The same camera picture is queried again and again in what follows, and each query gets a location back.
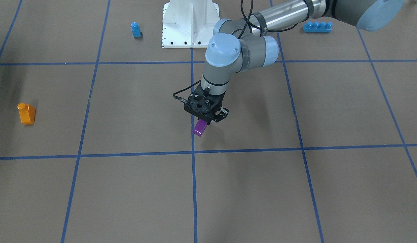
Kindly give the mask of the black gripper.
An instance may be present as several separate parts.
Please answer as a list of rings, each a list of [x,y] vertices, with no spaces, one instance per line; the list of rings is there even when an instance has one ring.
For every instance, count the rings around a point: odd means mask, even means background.
[[[213,120],[213,109],[222,106],[225,94],[212,95],[208,93],[208,88],[202,89],[199,84],[196,89],[189,95],[184,104],[184,110],[203,120],[207,124]]]

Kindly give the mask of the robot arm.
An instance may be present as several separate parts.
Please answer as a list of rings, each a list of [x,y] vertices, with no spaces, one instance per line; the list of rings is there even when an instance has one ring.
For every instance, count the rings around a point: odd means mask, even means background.
[[[386,26],[403,5],[403,0],[289,0],[243,14],[239,20],[221,19],[207,45],[201,80],[187,99],[179,101],[186,112],[197,117],[198,126],[217,123],[229,113],[222,101],[231,76],[269,66],[278,59],[279,44],[272,33],[321,17],[373,32]]]

